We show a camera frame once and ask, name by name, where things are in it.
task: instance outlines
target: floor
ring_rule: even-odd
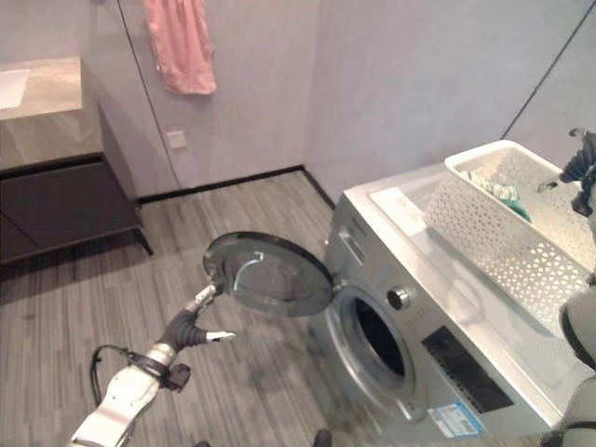
[[[0,295],[0,446],[65,445],[93,405],[88,359],[96,345],[144,351],[208,282],[202,255],[217,236],[258,230],[289,238],[319,257],[332,211],[301,172],[142,208],[149,258],[128,236],[112,237],[3,268]],[[132,446],[310,445],[320,427],[334,446],[360,446],[324,414],[313,383],[304,318],[271,318],[221,296],[201,326],[240,334],[228,344],[184,351],[193,376],[182,394],[161,392]],[[122,367],[104,356],[102,387]],[[329,393],[336,393],[326,382]],[[536,438],[430,446],[522,447]]]

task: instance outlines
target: perforated basket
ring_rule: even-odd
[[[561,305],[586,287],[596,250],[586,218],[571,209],[578,185],[543,193],[537,187],[561,170],[515,142],[499,141],[450,156],[453,177],[441,182],[425,221],[551,333],[561,336]],[[520,191],[529,223],[461,173]]]

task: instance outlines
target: hanging towel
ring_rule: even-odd
[[[176,93],[215,90],[204,0],[143,0],[157,70]]]

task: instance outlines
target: light switch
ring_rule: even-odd
[[[172,132],[166,132],[168,138],[168,145],[170,149],[182,149],[186,147],[186,136],[183,130],[174,130]]]

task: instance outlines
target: open washer door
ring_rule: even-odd
[[[282,317],[317,314],[332,299],[332,276],[312,253],[281,237],[237,232],[203,256],[213,284],[241,304]]]

